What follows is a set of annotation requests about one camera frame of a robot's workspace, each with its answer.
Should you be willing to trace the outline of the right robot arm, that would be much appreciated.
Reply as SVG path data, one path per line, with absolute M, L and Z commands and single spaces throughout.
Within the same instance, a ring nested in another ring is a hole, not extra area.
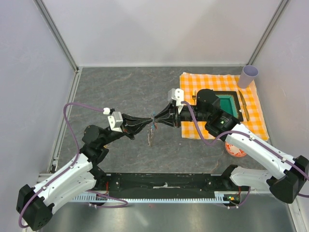
M 199 90 L 195 105 L 184 100 L 184 91 L 177 88 L 168 92 L 169 105 L 154 116 L 154 122 L 180 127 L 182 122 L 193 122 L 200 139 L 208 146 L 218 140 L 227 142 L 260 163 L 266 171 L 245 169 L 231 165 L 221 178 L 222 187 L 233 190 L 248 186 L 269 190 L 284 203 L 293 203 L 309 180 L 309 161 L 285 154 L 260 139 L 233 115 L 222 110 L 220 98 L 210 89 Z

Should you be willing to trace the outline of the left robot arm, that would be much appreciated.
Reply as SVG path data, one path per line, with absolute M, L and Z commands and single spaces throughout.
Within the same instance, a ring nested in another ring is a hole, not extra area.
M 83 147 L 77 149 L 77 154 L 66 165 L 35 186 L 26 184 L 19 190 L 16 205 L 19 226 L 40 230 L 75 196 L 87 190 L 103 189 L 106 174 L 98 164 L 109 152 L 105 145 L 124 136 L 133 140 L 152 120 L 114 111 L 108 116 L 108 127 L 87 126 Z

